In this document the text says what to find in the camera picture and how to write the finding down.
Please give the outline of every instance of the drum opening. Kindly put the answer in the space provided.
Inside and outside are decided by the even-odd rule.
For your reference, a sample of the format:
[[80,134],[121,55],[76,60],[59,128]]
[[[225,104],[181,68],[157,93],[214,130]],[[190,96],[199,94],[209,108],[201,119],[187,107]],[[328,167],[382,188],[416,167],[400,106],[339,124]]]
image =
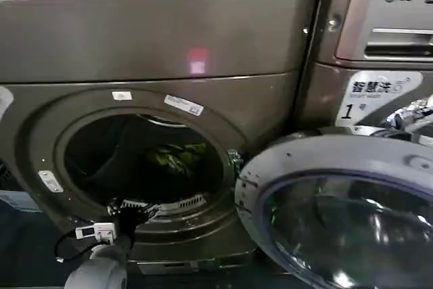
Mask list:
[[200,195],[222,188],[223,163],[202,135],[159,116],[124,114],[79,129],[66,146],[70,178],[94,201],[132,202],[196,208]]

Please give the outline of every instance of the bolt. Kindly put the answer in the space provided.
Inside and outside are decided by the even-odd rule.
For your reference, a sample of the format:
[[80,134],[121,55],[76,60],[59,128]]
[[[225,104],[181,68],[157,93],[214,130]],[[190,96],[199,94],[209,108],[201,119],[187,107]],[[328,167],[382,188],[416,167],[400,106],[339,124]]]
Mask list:
[[68,220],[72,223],[78,223],[78,220],[76,220],[76,218],[69,216]]
[[332,27],[337,26],[338,22],[335,18],[332,18],[331,20],[329,20],[328,24]]

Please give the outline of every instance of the door glass window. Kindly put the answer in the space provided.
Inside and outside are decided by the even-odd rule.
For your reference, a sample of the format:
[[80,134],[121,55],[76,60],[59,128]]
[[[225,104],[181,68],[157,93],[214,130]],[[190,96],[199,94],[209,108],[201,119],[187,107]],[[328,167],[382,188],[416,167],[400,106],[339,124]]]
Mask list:
[[287,260],[339,288],[433,284],[433,206],[415,194],[341,175],[303,179],[266,202]]

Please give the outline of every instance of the number 1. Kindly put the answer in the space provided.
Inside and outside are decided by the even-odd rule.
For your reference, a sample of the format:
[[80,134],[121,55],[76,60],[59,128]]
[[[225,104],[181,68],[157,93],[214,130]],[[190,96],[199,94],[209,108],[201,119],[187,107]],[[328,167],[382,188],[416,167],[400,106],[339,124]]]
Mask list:
[[346,105],[346,107],[347,107],[346,115],[345,115],[345,116],[342,116],[341,118],[352,118],[352,117],[350,116],[350,111],[352,110],[353,104]]

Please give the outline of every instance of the front-loading washing machine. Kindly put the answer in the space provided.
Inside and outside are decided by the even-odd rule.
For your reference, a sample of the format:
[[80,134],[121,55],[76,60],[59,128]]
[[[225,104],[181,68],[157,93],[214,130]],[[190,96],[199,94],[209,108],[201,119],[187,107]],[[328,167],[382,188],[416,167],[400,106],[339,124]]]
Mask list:
[[0,0],[0,158],[64,231],[160,204],[144,273],[237,265],[243,160],[282,135],[314,0]]
[[295,129],[379,125],[430,97],[432,13],[433,0],[317,0]]

